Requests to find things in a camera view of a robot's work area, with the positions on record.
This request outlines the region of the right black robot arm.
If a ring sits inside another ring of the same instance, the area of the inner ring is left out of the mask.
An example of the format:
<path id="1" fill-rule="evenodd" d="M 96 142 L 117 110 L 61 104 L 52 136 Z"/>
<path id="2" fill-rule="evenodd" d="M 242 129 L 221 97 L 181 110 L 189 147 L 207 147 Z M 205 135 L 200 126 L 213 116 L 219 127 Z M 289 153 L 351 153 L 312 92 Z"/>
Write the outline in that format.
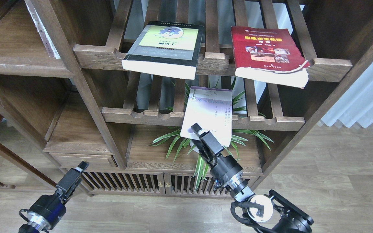
<path id="1" fill-rule="evenodd" d="M 241 224 L 258 233 L 311 233 L 314 221 L 274 190 L 268 195 L 256 195 L 242 178 L 243 168 L 232 157 L 222 155 L 223 147 L 211 132 L 198 124 L 191 127 L 198 136 L 193 143 L 201 158 L 210 167 L 215 180 L 214 190 L 225 188 L 234 201 L 231 214 Z"/>

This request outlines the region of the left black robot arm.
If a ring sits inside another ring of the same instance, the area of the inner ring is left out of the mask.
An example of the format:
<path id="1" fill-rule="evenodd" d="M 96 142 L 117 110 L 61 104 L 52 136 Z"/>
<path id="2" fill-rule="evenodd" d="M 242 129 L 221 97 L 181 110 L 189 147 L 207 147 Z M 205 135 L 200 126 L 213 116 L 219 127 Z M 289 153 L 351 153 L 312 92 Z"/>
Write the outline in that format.
<path id="1" fill-rule="evenodd" d="M 71 168 L 56 185 L 53 195 L 42 195 L 30 209 L 21 209 L 19 215 L 27 222 L 19 228 L 19 233 L 39 233 L 52 230 L 66 213 L 65 204 L 81 183 L 81 175 L 89 164 L 82 161 Z"/>

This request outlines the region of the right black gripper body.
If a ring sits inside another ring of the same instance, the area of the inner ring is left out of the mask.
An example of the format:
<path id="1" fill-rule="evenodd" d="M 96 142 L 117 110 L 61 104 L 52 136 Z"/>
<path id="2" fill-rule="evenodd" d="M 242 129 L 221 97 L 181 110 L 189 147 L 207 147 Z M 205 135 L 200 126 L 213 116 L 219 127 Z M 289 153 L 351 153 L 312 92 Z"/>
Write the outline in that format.
<path id="1" fill-rule="evenodd" d="M 193 140 L 201 157 L 210 167 L 210 174 L 215 179 L 213 190 L 225 188 L 233 198 L 248 198 L 249 187 L 243 180 L 243 168 L 232 155 L 223 156 L 222 145 L 211 132 L 196 131 L 199 139 Z"/>

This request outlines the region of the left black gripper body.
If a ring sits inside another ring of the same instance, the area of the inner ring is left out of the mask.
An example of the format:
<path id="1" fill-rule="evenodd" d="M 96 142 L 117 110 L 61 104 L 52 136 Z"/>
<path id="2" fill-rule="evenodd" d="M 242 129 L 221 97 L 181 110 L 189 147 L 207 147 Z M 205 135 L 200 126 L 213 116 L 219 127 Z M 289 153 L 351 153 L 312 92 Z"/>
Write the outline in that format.
<path id="1" fill-rule="evenodd" d="M 81 183 L 81 172 L 70 169 L 56 185 L 53 195 L 42 195 L 30 209 L 21 209 L 19 215 L 27 222 L 19 231 L 52 230 L 66 213 L 65 204 Z"/>

